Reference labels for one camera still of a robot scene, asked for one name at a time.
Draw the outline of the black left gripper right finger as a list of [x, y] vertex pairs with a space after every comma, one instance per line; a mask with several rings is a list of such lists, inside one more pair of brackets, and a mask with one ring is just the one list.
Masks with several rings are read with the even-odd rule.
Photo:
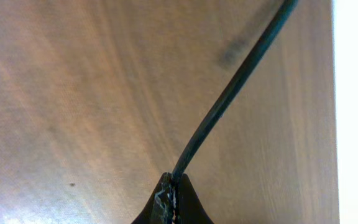
[[204, 210], [196, 191], [186, 174], [183, 174], [175, 192], [175, 223], [213, 224]]

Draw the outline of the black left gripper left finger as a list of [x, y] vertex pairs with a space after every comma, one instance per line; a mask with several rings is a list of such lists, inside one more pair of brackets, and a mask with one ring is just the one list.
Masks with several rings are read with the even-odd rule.
[[145, 207], [132, 224], [171, 224], [173, 223], [173, 185], [172, 175], [164, 172], [155, 186]]

